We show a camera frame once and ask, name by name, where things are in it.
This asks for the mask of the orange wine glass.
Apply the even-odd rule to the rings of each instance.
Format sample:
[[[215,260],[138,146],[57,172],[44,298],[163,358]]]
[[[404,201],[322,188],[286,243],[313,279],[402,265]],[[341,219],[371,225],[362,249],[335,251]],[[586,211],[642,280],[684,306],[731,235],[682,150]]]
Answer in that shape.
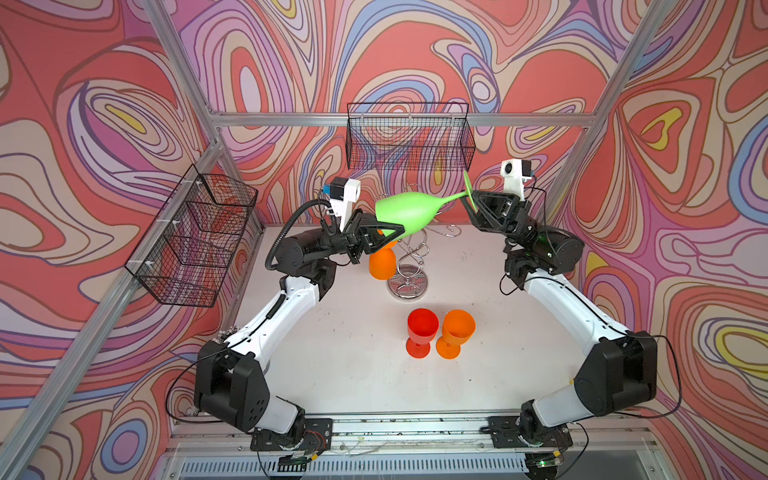
[[[476,330],[474,317],[464,310],[449,311],[442,324],[440,338],[436,342],[438,354],[448,360],[461,354],[461,347],[472,337]]]
[[[381,250],[369,256],[369,273],[380,281],[389,280],[397,272],[397,259],[393,252],[397,241],[390,242]]]

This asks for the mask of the green plastic wine glass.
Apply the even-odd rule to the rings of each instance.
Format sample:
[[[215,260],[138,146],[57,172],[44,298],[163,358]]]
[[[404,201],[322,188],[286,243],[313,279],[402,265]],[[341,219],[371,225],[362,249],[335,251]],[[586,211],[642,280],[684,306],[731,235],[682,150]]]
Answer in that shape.
[[[405,238],[422,230],[447,204],[470,196],[473,192],[467,171],[463,172],[464,190],[448,197],[436,197],[421,192],[396,194],[375,204],[375,216],[381,223],[401,225],[404,229],[396,239]]]

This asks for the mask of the red plastic wine glass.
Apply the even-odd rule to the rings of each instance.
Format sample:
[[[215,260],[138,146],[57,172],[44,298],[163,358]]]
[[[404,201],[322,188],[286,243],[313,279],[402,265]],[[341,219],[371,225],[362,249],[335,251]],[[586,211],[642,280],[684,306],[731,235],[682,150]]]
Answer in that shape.
[[[425,358],[431,349],[431,342],[437,335],[440,321],[437,315],[425,308],[413,310],[407,318],[407,353],[416,359]]]

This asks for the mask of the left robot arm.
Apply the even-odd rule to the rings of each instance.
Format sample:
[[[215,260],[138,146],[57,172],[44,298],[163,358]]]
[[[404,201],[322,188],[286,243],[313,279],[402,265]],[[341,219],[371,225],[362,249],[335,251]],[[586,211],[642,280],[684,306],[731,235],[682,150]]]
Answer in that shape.
[[[305,411],[270,390],[265,370],[279,344],[298,320],[319,303],[334,284],[345,254],[356,263],[405,234],[404,220],[380,212],[352,211],[347,223],[337,212],[320,227],[289,233],[311,200],[285,222],[265,258],[269,271],[281,273],[278,293],[245,326],[199,351],[193,402],[203,413],[247,433],[269,432],[288,444],[306,435]]]

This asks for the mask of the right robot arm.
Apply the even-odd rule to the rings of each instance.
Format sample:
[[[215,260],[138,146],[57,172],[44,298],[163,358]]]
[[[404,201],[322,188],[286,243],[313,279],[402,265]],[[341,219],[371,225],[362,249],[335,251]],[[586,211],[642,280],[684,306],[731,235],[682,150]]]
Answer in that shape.
[[[516,194],[474,191],[461,202],[473,226],[504,237],[505,278],[543,305],[584,355],[571,383],[521,406],[515,427],[520,441],[538,447],[569,423],[631,416],[632,407],[654,399],[662,337],[630,330],[566,279],[582,257],[583,241],[537,220],[529,201]]]

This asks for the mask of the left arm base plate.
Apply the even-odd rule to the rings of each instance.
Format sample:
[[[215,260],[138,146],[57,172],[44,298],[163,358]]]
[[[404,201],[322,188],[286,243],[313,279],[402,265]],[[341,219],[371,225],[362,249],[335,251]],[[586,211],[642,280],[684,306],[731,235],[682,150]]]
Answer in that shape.
[[[334,422],[327,417],[299,418],[285,434],[258,430],[253,434],[250,450],[254,452],[285,452],[320,454],[332,445]]]

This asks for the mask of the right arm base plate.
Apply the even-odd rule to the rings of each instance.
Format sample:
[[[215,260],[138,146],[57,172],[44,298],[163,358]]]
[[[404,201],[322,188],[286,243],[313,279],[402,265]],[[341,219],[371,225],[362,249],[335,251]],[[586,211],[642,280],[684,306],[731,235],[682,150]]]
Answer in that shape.
[[[479,431],[491,437],[495,448],[568,449],[573,446],[567,426],[541,426],[536,420],[521,420],[519,416],[490,416]]]

